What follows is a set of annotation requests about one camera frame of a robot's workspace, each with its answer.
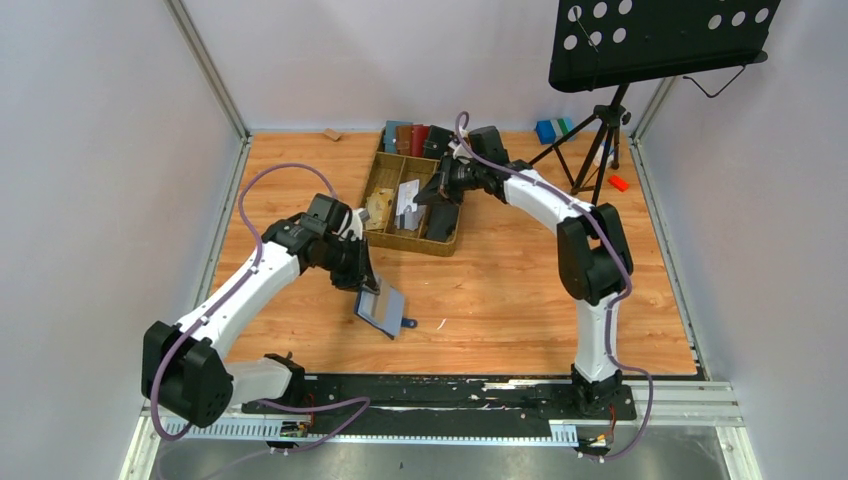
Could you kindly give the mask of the dark blue card holder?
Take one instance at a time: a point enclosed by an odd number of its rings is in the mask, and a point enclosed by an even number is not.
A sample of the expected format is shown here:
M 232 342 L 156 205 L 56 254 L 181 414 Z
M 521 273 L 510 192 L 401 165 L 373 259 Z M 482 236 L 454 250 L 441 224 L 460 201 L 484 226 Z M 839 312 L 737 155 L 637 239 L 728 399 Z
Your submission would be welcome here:
M 356 297 L 354 314 L 374 327 L 390 340 L 395 340 L 403 329 L 415 329 L 418 321 L 408 317 L 406 297 L 381 276 L 376 276 L 379 292 L 362 288 Z

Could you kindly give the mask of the white ID card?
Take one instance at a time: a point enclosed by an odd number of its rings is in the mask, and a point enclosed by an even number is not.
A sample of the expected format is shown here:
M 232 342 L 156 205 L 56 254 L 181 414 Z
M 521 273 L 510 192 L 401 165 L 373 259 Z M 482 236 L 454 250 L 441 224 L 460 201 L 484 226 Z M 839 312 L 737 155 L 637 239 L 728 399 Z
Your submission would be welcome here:
M 420 180 L 413 179 L 398 185 L 396 209 L 398 203 L 412 203 L 414 196 L 420 191 Z

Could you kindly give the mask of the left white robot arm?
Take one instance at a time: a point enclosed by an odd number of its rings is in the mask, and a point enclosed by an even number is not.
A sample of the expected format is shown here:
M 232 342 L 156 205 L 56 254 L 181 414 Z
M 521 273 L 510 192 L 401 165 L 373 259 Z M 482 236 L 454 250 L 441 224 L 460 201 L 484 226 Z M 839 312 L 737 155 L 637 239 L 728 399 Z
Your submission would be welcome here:
M 141 392 L 153 414 L 161 410 L 207 427 L 231 406 L 287 399 L 299 365 L 267 354 L 228 363 L 235 341 L 260 311 L 306 270 L 328 272 L 341 291 L 377 294 L 364 225 L 369 213 L 317 194 L 305 212 L 280 219 L 259 234 L 248 259 L 207 300 L 173 324 L 145 332 Z

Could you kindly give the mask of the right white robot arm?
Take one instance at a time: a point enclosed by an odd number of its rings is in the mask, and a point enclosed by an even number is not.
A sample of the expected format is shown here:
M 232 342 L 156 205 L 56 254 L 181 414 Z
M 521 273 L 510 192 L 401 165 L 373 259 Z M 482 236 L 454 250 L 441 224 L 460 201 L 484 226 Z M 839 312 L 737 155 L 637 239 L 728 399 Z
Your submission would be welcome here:
M 524 211 L 555 235 L 559 278 L 577 313 L 578 347 L 571 373 L 574 402 L 584 415 L 601 412 L 622 388 L 618 314 L 632 291 L 632 257 L 618 211 L 610 204 L 594 206 L 579 200 L 528 163 L 510 160 L 494 126 L 472 131 L 456 127 L 438 172 L 414 200 L 422 205 L 459 205 L 472 190 L 483 190 Z

